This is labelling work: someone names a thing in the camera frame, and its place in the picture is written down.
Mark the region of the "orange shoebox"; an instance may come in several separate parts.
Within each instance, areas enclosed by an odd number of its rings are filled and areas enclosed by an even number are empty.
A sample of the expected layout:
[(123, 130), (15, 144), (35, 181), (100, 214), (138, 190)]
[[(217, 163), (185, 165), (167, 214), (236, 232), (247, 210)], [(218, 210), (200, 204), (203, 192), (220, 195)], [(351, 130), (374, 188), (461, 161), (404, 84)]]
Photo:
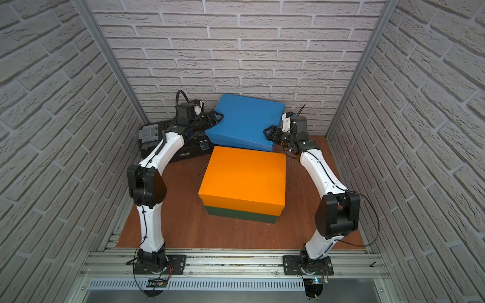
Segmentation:
[(206, 207), (279, 217), (285, 208), (284, 154), (216, 146), (199, 197)]

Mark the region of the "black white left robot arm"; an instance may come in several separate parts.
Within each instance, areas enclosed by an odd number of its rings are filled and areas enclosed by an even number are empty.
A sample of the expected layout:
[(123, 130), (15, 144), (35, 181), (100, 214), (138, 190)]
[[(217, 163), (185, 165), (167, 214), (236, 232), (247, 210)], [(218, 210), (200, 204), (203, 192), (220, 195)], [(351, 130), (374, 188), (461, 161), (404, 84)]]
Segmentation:
[(219, 112), (205, 112), (203, 102), (186, 102), (176, 106), (176, 117), (169, 126), (154, 123), (141, 128), (139, 147), (146, 157), (127, 168), (129, 194), (141, 227), (141, 243), (129, 262), (135, 273), (162, 273), (169, 268), (161, 227), (161, 208), (167, 194), (163, 172), (188, 140), (223, 118)]

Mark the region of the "green shoebox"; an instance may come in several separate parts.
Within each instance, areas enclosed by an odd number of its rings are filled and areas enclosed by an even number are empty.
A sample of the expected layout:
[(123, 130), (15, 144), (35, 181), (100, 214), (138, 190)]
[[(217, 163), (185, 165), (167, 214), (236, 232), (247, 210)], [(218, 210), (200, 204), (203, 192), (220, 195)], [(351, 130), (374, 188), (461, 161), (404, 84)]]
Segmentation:
[(278, 220), (278, 216), (266, 215), (261, 213), (245, 212), (241, 210), (231, 210), (226, 208), (217, 208), (204, 206), (208, 215), (214, 215), (218, 217), (235, 218), (240, 220), (248, 220), (254, 222), (272, 223), (275, 224)]

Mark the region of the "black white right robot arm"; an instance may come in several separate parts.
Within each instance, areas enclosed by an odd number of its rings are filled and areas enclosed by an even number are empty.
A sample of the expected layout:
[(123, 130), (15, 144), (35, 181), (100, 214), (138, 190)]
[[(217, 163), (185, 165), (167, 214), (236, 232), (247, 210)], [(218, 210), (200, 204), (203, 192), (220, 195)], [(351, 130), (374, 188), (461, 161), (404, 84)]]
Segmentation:
[(281, 126), (270, 126), (263, 133), (294, 155), (317, 187), (321, 202), (314, 215), (316, 231), (300, 252), (298, 266), (303, 275), (327, 273), (324, 266), (331, 249), (358, 228), (360, 196), (332, 172), (317, 142), (309, 138), (305, 117), (285, 113)]

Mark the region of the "blue shoebox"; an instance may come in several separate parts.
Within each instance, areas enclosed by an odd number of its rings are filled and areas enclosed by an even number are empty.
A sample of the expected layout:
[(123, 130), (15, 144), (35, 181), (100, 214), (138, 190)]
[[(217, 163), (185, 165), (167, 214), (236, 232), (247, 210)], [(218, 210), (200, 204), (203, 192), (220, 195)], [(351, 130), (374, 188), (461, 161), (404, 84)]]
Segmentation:
[(279, 102), (240, 95), (223, 94), (216, 112), (224, 118), (205, 130), (214, 145), (259, 151), (273, 151), (275, 144), (267, 140), (264, 130), (278, 126), (285, 111)]

